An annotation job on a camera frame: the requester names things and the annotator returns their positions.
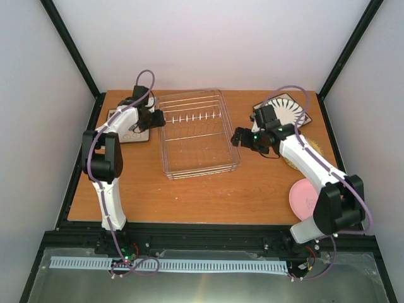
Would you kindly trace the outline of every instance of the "wooden table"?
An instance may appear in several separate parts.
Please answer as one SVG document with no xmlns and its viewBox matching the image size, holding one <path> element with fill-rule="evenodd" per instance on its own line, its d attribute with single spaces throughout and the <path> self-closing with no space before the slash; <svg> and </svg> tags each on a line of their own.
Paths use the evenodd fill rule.
<svg viewBox="0 0 404 303">
<path fill-rule="evenodd" d="M 156 96 L 180 93 L 155 91 Z M 287 92 L 304 105 L 303 93 Z M 308 114 L 313 121 L 302 127 L 304 136 L 314 140 L 324 157 L 336 165 L 315 92 Z M 223 92 L 233 128 L 251 128 L 252 106 L 264 100 L 268 91 Z M 105 122 L 109 109 L 127 96 L 129 90 L 108 91 L 97 127 Z M 293 224 L 299 219 L 289 206 L 292 185 L 304 176 L 284 159 L 265 159 L 259 153 L 239 148 L 241 164 L 235 171 L 168 180 L 162 171 L 157 129 L 146 143 L 121 145 L 124 170 L 120 180 L 121 201 L 130 222 Z M 88 177 L 81 174 L 68 220 L 101 221 L 97 195 Z"/>
</svg>

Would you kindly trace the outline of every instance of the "black and white plate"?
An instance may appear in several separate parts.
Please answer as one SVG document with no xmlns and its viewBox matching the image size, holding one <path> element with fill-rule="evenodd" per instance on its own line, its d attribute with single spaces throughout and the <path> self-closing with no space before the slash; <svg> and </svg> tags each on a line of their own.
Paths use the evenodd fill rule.
<svg viewBox="0 0 404 303">
<path fill-rule="evenodd" d="M 257 109 L 260 105 L 261 104 L 255 105 L 254 109 Z M 295 124 L 303 111 L 303 108 L 286 93 L 270 100 L 267 105 L 273 106 L 276 116 L 282 125 L 288 123 Z M 305 117 L 299 121 L 297 127 L 299 128 L 311 121 L 312 119 L 306 114 Z"/>
</svg>

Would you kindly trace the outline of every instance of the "robotic arm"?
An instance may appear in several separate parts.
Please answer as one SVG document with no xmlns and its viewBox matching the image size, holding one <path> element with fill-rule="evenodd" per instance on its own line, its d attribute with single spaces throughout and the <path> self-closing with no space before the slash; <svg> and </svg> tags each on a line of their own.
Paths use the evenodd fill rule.
<svg viewBox="0 0 404 303">
<path fill-rule="evenodd" d="M 289 159 L 319 194 L 313 216 L 290 229 L 296 244 L 337 233 L 364 220 L 363 207 L 337 179 L 344 179 L 363 199 L 363 182 L 358 176 L 349 177 L 334 168 L 307 143 L 303 135 L 299 133 L 298 137 L 295 134 L 293 124 L 281 125 L 271 105 L 255 110 L 252 121 L 252 129 L 235 130 L 232 144 L 239 146 L 241 143 L 241 146 L 260 153 L 269 153 L 272 147 L 277 155 Z"/>
<path fill-rule="evenodd" d="M 86 165 L 90 146 L 98 132 L 102 132 L 95 145 L 95 150 L 103 149 L 104 153 L 96 153 L 94 150 L 91 160 L 91 172 L 94 178 L 99 181 L 99 183 L 92 182 L 92 184 L 100 203 L 102 227 L 106 230 L 110 230 L 110 227 L 102 203 L 102 191 L 104 191 L 105 207 L 114 230 L 121 230 L 126 223 L 119 195 L 119 177 L 123 168 L 120 140 L 122 140 L 128 129 L 144 131 L 165 125 L 162 111 L 154 110 L 154 97 L 145 98 L 145 101 L 140 102 L 135 107 L 127 108 L 129 104 L 141 98 L 147 91 L 148 88 L 144 86 L 135 86 L 132 97 L 123 100 L 118 105 L 116 113 L 106 123 L 94 131 L 85 131 L 83 134 L 81 166 L 84 173 L 87 174 Z"/>
<path fill-rule="evenodd" d="M 119 196 L 119 177 L 123 168 L 119 139 L 128 129 L 134 131 L 138 128 L 144 131 L 165 125 L 163 113 L 154 110 L 153 106 L 147 106 L 148 98 L 128 107 L 147 94 L 147 91 L 144 86 L 135 86 L 132 97 L 123 100 L 116 113 L 105 124 L 83 134 L 81 165 L 84 173 L 88 174 L 88 156 L 92 155 L 90 167 L 93 178 L 90 179 L 100 203 L 102 227 L 106 230 L 110 230 L 107 217 L 114 230 L 121 230 L 126 223 Z M 347 176 L 334 168 L 307 144 L 303 135 L 295 134 L 293 124 L 281 125 L 271 105 L 255 110 L 252 121 L 252 129 L 235 130 L 232 144 L 239 146 L 241 143 L 241 146 L 262 154 L 268 154 L 272 148 L 277 155 L 282 155 L 295 164 L 319 194 L 313 216 L 291 227 L 291 246 L 299 246 L 323 235 L 337 233 L 364 220 L 363 207 L 343 184 L 348 184 L 363 199 L 363 182 L 359 177 Z M 96 136 L 98 141 L 90 154 Z M 95 151 L 101 149 L 104 149 L 103 153 Z"/>
</svg>

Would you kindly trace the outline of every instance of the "black corner post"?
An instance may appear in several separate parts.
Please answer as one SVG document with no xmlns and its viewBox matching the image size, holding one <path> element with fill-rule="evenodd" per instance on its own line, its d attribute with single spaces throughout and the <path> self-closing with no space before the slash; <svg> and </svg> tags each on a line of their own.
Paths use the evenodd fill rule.
<svg viewBox="0 0 404 303">
<path fill-rule="evenodd" d="M 84 78 L 88 88 L 90 89 L 91 93 L 93 94 L 94 98 L 99 98 L 100 91 L 98 90 L 93 77 L 91 76 L 86 64 L 84 63 L 83 58 L 81 57 L 76 44 L 74 44 L 73 39 L 70 36 L 70 33 L 64 22 L 61 18 L 61 15 L 57 11 L 57 8 L 52 0 L 40 0 L 42 5 L 44 6 L 47 14 L 49 15 L 50 20 L 52 20 L 53 25 L 55 26 L 57 32 L 61 36 L 64 45 L 67 47 L 70 56 L 73 58 L 74 63 L 76 63 L 77 68 L 79 69 L 81 75 Z"/>
<path fill-rule="evenodd" d="M 331 87 L 334 85 L 337 77 L 340 75 L 345 63 L 347 63 L 349 57 L 352 52 L 356 48 L 360 38 L 362 38 L 366 28 L 369 26 L 372 21 L 374 15 L 377 13 L 380 5 L 383 3 L 383 0 L 371 0 L 367 5 L 362 17 L 360 18 L 355 30 L 353 30 L 351 37 L 349 38 L 347 44 L 345 45 L 342 53 L 340 54 L 338 60 L 336 61 L 333 69 L 331 70 L 330 75 L 328 75 L 327 80 L 325 81 L 321 91 L 318 94 L 319 101 L 324 102 L 327 94 L 330 92 Z"/>
</svg>

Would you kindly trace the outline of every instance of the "black metal frame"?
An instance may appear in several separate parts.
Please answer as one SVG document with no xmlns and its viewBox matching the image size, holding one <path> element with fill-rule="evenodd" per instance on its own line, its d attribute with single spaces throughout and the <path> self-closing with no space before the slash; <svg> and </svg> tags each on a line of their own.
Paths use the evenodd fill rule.
<svg viewBox="0 0 404 303">
<path fill-rule="evenodd" d="M 324 100 L 382 2 L 383 0 L 371 0 L 369 2 L 362 18 L 325 81 L 324 86 L 317 94 L 336 162 L 338 168 L 341 170 L 345 170 L 345 168 L 327 115 Z M 41 0 L 41 3 L 95 98 L 95 105 L 87 126 L 87 129 L 94 129 L 104 102 L 105 93 L 99 92 L 52 0 Z M 81 175 L 80 159 L 81 151 L 77 157 L 68 190 L 62 203 L 56 229 L 44 234 L 20 302 L 28 301 L 30 290 L 35 281 L 36 272 L 46 247 L 92 247 L 97 250 L 100 246 L 100 239 L 98 237 L 101 232 L 100 222 L 68 221 L 70 206 L 73 202 Z M 270 247 L 269 249 L 264 248 L 265 244 L 271 243 L 273 239 L 277 239 L 286 233 L 290 228 L 289 225 L 128 223 L 128 227 L 129 233 L 136 239 L 136 242 L 139 244 L 140 253 L 143 255 L 155 254 L 164 249 L 223 250 L 223 248 L 226 248 L 226 250 L 249 251 L 262 256 L 277 257 L 285 261 L 302 259 L 302 256 L 291 257 L 274 247 Z M 397 302 L 375 237 L 343 235 L 336 239 L 336 243 L 339 251 L 373 253 L 388 299 L 390 302 Z M 332 251 L 331 241 L 323 240 L 321 242 L 321 249 Z"/>
</svg>

